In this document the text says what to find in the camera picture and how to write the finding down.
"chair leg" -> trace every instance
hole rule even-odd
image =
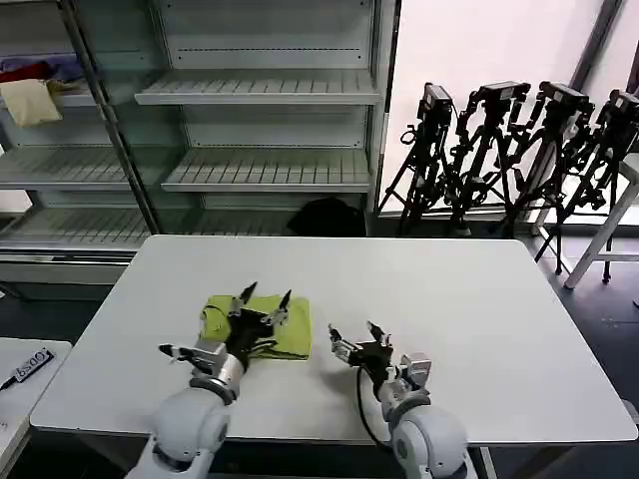
[[[15,286],[8,282],[0,282],[0,292],[16,299],[27,300],[28,298]]]
[[[601,249],[604,247],[610,236],[614,233],[617,225],[619,225],[619,222],[623,218],[624,214],[632,206],[638,195],[639,183],[630,184],[628,188],[626,188],[626,191],[623,192],[623,195],[621,195],[621,198],[619,198],[619,202],[610,212],[610,216],[601,226],[601,228],[597,232],[597,235],[595,235],[595,237],[590,242],[588,249],[582,255],[572,273],[568,276],[568,279],[566,279],[566,282],[564,282],[564,287],[572,289],[577,285],[577,283],[581,280],[583,275],[588,270],[588,267],[590,267],[590,264],[592,264],[592,261],[597,258],[597,256],[601,252]]]

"shelf rack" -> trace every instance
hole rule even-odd
[[[287,223],[295,212],[268,210],[208,210],[194,227],[194,235],[280,237],[290,234]]]
[[[81,83],[73,90],[63,91],[53,96],[54,103],[59,107],[95,107],[96,102],[91,96],[89,86]],[[0,108],[6,108],[0,96]]]
[[[149,184],[162,172],[141,169]],[[23,147],[2,156],[0,190],[128,192],[130,186],[112,148]]]
[[[136,209],[45,208],[29,211],[2,233],[0,248],[135,251],[149,236]]]
[[[168,192],[366,193],[364,151],[195,148],[162,183]]]
[[[373,105],[370,72],[324,70],[176,70],[135,95],[140,105]]]

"black cable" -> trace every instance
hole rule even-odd
[[[13,384],[18,382],[16,376],[11,376],[9,379],[4,381],[4,383],[0,386],[0,391],[4,391],[5,389],[9,389]]]
[[[273,340],[258,341],[254,344],[253,349],[251,349],[251,354],[255,354],[256,352],[261,352],[265,349],[270,349],[276,344],[278,344],[278,342]]]
[[[225,312],[223,312],[221,309],[219,309],[214,304],[207,304],[206,306],[204,306],[204,309],[215,309],[216,311],[219,311],[222,314],[222,316],[224,316],[224,317],[227,316],[227,314]]]
[[[379,439],[377,439],[377,436],[374,435],[374,433],[370,429],[370,426],[368,426],[366,417],[363,415],[363,406],[361,403],[361,372],[362,371],[363,369],[361,367],[357,369],[357,378],[355,380],[356,381],[355,391],[357,393],[357,411],[359,412],[359,419],[361,419],[361,424],[363,424],[363,428],[366,430],[366,433],[368,433],[368,436],[370,436],[370,439],[372,439],[372,442],[374,442],[375,445],[382,451],[392,454],[392,447],[390,447],[385,442],[381,442]]]

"red cloth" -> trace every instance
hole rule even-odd
[[[19,80],[48,80],[53,75],[47,62],[38,62],[28,67],[19,68],[13,72],[0,73],[0,83],[17,82]]]

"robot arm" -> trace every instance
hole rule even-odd
[[[431,362],[422,353],[404,355],[392,366],[389,336],[379,326],[367,323],[374,341],[352,343],[329,326],[332,352],[350,366],[364,370],[372,381],[373,393],[390,431],[390,447],[407,479],[476,478],[466,452],[466,434],[449,412],[430,404],[424,388]],[[359,381],[357,397],[359,398]],[[362,415],[364,427],[372,435]]]
[[[264,347],[274,326],[288,320],[291,292],[265,314],[246,308],[256,284],[234,297],[224,343],[200,339],[194,348],[163,344],[160,351],[193,365],[190,387],[166,399],[152,418],[152,433],[128,479],[204,479],[229,428],[229,406],[240,395],[250,354]]]

